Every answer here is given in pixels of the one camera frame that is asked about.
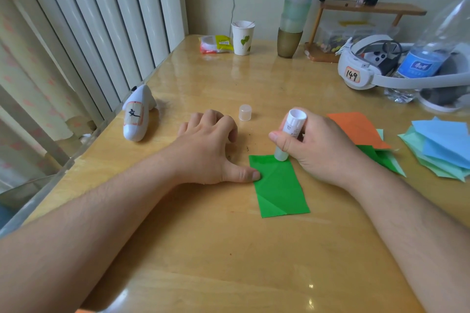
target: orange paper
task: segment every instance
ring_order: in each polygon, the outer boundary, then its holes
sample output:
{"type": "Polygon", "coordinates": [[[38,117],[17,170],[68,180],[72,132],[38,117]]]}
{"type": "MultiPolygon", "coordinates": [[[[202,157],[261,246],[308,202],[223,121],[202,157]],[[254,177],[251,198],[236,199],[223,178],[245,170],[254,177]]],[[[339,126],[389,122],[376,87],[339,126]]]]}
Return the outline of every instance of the orange paper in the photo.
{"type": "Polygon", "coordinates": [[[391,149],[391,146],[382,141],[375,126],[359,112],[328,114],[356,145],[370,145],[377,150],[391,149]]]}

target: snack package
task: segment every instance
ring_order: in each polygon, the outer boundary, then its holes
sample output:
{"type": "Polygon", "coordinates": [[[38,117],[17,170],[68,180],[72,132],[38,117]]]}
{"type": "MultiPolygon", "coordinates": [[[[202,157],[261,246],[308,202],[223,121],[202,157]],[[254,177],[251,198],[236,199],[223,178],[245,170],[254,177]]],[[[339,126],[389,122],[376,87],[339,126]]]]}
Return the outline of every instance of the snack package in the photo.
{"type": "Polygon", "coordinates": [[[199,38],[201,43],[199,50],[201,53],[221,53],[233,52],[234,47],[230,41],[230,37],[224,35],[210,35],[199,38]]]}

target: paper cup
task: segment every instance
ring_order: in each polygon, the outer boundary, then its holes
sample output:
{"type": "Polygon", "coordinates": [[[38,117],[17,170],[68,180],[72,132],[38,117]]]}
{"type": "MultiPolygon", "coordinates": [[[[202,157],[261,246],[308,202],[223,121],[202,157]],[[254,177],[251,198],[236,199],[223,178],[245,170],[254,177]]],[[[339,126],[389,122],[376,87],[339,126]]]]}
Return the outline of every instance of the paper cup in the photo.
{"type": "Polygon", "coordinates": [[[251,51],[251,41],[255,23],[251,21],[235,21],[232,23],[232,34],[235,55],[245,56],[251,51]]]}

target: patterned curtain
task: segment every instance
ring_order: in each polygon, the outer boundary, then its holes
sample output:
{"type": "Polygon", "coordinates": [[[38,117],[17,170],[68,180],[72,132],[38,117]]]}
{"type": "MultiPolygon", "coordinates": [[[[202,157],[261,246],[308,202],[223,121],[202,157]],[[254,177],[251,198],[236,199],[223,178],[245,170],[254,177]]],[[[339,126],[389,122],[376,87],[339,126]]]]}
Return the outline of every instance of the patterned curtain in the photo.
{"type": "Polygon", "coordinates": [[[0,0],[0,193],[55,173],[95,129],[13,0],[0,0]]]}

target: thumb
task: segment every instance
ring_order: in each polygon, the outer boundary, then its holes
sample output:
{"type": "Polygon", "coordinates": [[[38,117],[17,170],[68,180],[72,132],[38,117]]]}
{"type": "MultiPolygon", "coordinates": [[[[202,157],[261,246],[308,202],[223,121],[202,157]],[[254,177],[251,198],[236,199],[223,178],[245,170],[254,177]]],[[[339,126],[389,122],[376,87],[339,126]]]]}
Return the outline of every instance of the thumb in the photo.
{"type": "Polygon", "coordinates": [[[302,143],[296,138],[283,131],[271,131],[269,139],[275,143],[282,151],[298,158],[302,155],[302,143]]]}
{"type": "Polygon", "coordinates": [[[229,182],[253,182],[261,178],[261,174],[254,168],[248,166],[237,166],[226,161],[223,167],[223,181],[229,182]]]}

